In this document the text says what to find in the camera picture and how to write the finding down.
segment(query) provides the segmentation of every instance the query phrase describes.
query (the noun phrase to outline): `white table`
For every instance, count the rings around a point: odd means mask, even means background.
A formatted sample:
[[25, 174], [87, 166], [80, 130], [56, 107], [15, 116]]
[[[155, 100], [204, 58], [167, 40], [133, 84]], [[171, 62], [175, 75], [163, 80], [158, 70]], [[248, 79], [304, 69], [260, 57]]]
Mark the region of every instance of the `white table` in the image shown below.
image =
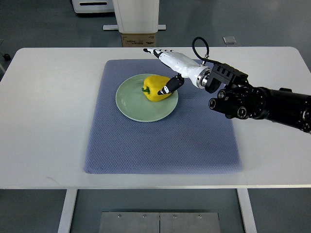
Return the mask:
[[[196, 58], [191, 48], [165, 49]], [[198, 51], [203, 55], [205, 48]], [[253, 86], [311, 94], [311, 74], [294, 48], [210, 48], [209, 54], [247, 73]], [[236, 174], [86, 174], [86, 147], [105, 63], [154, 58], [141, 48], [19, 50], [0, 83], [0, 188], [68, 189], [70, 199], [77, 189], [238, 188], [242, 194], [243, 188], [311, 187], [311, 135], [253, 119], [233, 120], [243, 166]]]

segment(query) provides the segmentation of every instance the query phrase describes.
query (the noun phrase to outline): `blue placemat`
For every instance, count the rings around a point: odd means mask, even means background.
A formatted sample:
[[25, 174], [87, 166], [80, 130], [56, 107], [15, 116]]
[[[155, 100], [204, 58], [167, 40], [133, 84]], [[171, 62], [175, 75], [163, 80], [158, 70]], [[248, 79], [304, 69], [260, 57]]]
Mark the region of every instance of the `blue placemat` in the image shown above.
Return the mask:
[[209, 99], [216, 94], [194, 87], [188, 79], [178, 89], [176, 108], [166, 118], [142, 123], [124, 116], [116, 106], [116, 91], [126, 79], [142, 73], [176, 74], [158, 59], [106, 63], [85, 172], [219, 174], [241, 170], [232, 121], [208, 108]]

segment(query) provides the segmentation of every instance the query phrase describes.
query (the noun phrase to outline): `pepper stem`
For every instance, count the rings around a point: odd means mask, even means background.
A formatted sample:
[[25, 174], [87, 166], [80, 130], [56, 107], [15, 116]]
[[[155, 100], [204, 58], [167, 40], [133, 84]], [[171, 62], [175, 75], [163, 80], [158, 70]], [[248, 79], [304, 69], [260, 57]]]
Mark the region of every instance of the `pepper stem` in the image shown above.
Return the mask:
[[144, 89], [144, 88], [142, 87], [141, 90], [142, 90], [143, 92], [148, 92], [148, 95], [150, 95], [150, 89], [149, 89], [148, 86], [146, 87], [146, 89]]

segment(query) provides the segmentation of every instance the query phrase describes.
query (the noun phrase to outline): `green plate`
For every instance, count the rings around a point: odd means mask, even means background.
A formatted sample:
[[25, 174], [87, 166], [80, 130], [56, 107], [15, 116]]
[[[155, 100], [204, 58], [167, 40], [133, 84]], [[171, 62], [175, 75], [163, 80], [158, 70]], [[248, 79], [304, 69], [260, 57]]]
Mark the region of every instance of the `green plate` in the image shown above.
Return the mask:
[[139, 74], [125, 80], [116, 92], [119, 110], [128, 118], [139, 122], [153, 122], [168, 116], [176, 107], [178, 92], [169, 97], [152, 102], [142, 92], [144, 80], [154, 74]]

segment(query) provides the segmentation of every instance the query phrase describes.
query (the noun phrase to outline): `small object on floor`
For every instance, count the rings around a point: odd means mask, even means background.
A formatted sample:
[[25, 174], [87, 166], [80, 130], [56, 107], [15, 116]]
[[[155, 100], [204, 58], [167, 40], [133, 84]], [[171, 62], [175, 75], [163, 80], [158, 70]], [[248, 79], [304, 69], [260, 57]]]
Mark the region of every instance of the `small object on floor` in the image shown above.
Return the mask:
[[223, 37], [224, 39], [224, 42], [226, 45], [233, 45], [233, 44], [236, 44], [237, 41], [235, 40], [234, 36], [226, 36], [226, 37]]
[[5, 59], [5, 61], [10, 61], [11, 60], [11, 57], [10, 57], [10, 55], [9, 54], [4, 54], [3, 55], [3, 57], [4, 57], [4, 59]]

